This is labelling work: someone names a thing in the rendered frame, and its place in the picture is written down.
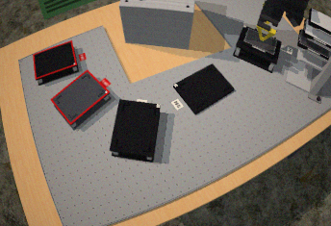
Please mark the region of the grey slotted shelf rack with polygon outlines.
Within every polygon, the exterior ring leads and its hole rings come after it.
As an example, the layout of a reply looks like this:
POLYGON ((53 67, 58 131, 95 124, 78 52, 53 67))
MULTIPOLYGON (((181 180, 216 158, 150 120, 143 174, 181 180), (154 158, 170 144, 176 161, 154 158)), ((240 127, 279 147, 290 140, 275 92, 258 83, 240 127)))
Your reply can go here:
POLYGON ((291 56, 286 83, 316 95, 331 76, 331 49, 308 40, 328 50, 329 59, 298 47, 297 58, 291 56))

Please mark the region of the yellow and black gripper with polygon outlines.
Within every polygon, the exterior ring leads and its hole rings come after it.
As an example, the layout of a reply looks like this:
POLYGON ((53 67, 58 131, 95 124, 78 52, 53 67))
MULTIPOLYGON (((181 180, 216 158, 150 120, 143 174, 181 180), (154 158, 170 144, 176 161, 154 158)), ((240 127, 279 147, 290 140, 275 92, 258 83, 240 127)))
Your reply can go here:
POLYGON ((276 34, 276 30, 271 29, 271 27, 267 24, 272 23, 273 26, 277 27, 279 24, 279 21, 271 18, 271 13, 273 11, 273 8, 275 7, 283 7, 282 6, 277 6, 273 3, 271 3, 269 0, 265 1, 263 5, 263 9, 261 11, 258 23, 257 23, 257 29, 259 33, 260 40, 264 41, 267 38, 270 38, 276 34), (265 24, 265 23, 266 24, 265 24), (262 30, 268 31, 268 34, 265 37, 262 37, 262 30))

